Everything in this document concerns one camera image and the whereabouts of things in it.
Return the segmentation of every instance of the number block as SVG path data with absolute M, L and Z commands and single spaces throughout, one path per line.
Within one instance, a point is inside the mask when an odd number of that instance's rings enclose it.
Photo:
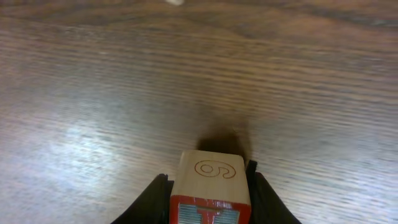
M 241 156 L 182 153 L 170 198 L 170 224 L 247 224 L 250 214 Z

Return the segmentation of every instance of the wooden table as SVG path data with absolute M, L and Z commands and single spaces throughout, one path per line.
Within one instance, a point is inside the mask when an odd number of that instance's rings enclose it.
M 214 122 L 303 223 L 398 220 L 395 0 L 64 2 L 0 1 L 0 223 L 109 223 Z

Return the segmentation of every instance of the red frame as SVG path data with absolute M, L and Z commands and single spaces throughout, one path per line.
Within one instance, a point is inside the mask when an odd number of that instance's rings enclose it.
M 180 204 L 196 205 L 206 208 L 223 208 L 239 212 L 238 224 L 248 224 L 251 206 L 243 203 L 224 202 L 204 198 L 195 198 L 183 195 L 173 195 L 170 198 L 170 224 L 178 224 L 178 208 Z

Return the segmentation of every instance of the block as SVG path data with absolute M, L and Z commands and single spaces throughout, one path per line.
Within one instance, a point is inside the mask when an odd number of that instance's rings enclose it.
M 247 224 L 250 214 L 241 156 L 182 153 L 170 198 L 170 224 Z

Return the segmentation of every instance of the wood grain surface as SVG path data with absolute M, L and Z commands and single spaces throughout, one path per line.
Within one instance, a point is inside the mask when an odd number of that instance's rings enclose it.
M 211 123 L 302 223 L 398 222 L 396 0 L 0 0 L 0 223 L 109 223 Z

